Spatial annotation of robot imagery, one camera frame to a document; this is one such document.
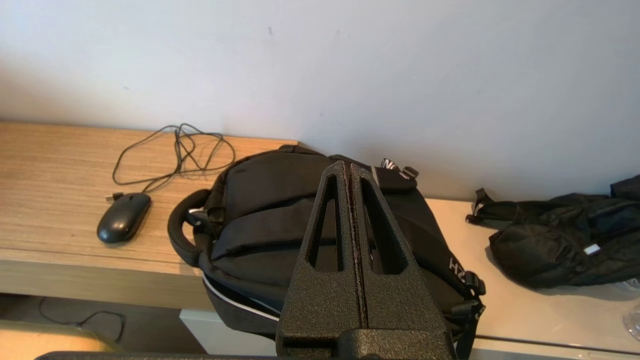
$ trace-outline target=white wall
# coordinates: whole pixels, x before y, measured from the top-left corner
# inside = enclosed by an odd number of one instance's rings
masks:
[[[0,0],[0,117],[295,138],[471,198],[640,173],[640,1]]]

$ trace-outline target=backpack handle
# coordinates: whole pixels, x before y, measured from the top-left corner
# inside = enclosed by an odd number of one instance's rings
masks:
[[[189,210],[204,206],[210,194],[210,190],[201,189],[187,196],[173,209],[167,223],[169,240],[171,240],[173,249],[185,263],[193,267],[198,266],[198,259],[203,249],[199,249],[187,240],[182,232],[182,225],[188,219]]]

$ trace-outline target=white countertop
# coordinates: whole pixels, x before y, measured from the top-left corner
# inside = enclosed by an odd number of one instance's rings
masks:
[[[640,304],[640,291],[620,284],[530,290],[505,277],[487,258],[495,230],[470,225],[470,202],[427,199],[449,248],[465,270],[484,280],[486,311],[477,335],[500,340],[640,354],[622,316]]]

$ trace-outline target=desk surface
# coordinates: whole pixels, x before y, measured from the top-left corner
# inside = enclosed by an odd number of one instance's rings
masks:
[[[132,241],[109,247],[95,228],[108,208],[104,196],[138,192],[116,186],[111,170],[120,151],[148,132],[0,122],[0,292],[211,309],[199,271],[174,253],[166,219],[191,192],[210,187],[217,172],[176,178],[152,193],[145,223]],[[283,140],[228,138],[239,158],[276,149]],[[169,136],[124,159],[124,179],[172,167]],[[218,163],[230,159],[221,149]],[[451,250],[485,281],[480,337],[575,345],[640,354],[622,316],[640,292],[617,285],[532,291],[506,279],[486,255],[492,230],[465,223],[470,203],[428,199]]]
[[[447,243],[466,270],[484,280],[487,306],[477,334],[492,339],[531,341],[640,354],[622,316],[640,304],[640,291],[621,284],[533,291],[505,278],[488,259],[495,231],[465,223],[470,202],[428,199]]]
[[[166,221],[190,193],[210,188],[220,171],[176,177],[151,193],[136,237],[105,245],[96,236],[109,208],[105,196],[139,192],[117,186],[111,171],[120,152],[149,131],[0,122],[0,292],[182,308],[211,308],[198,270],[173,250]],[[121,180],[157,176],[175,166],[173,135],[132,150]],[[277,149],[287,140],[226,137],[236,158]],[[199,144],[205,150],[213,143]],[[231,159],[219,148],[213,166]]]

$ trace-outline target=wooden desk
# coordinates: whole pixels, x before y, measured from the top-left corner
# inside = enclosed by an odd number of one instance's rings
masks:
[[[152,207],[133,240],[107,246],[96,236],[109,207],[105,196],[143,188],[117,186],[111,171],[120,152],[149,133],[0,122],[0,292],[212,309],[200,272],[173,251],[166,221],[179,201],[210,188],[220,171],[176,177],[151,193]],[[128,154],[121,180],[169,172],[175,166],[172,136]],[[238,159],[297,143],[227,139]],[[230,159],[223,146],[214,162]]]

